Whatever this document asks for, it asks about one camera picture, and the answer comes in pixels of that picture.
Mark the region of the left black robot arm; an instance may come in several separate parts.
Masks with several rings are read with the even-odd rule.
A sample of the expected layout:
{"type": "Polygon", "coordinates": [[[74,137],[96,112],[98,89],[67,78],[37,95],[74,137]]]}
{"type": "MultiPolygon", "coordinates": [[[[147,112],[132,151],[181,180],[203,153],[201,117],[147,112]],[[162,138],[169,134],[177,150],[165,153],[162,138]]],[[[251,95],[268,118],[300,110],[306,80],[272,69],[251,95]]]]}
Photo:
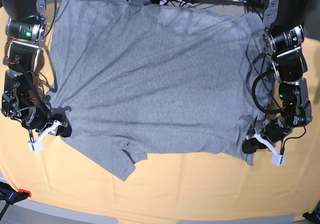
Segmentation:
{"type": "Polygon", "coordinates": [[[303,74],[308,67],[302,51],[305,40],[303,24],[312,0],[265,0],[263,60],[272,67],[262,69],[254,80],[251,95],[257,108],[266,115],[276,115],[248,134],[242,143],[245,154],[269,149],[284,154],[285,143],[295,128],[305,128],[312,120],[307,81],[303,74]],[[283,106],[269,110],[260,105],[256,95],[259,82],[275,75],[279,83],[278,94],[283,106]]]}

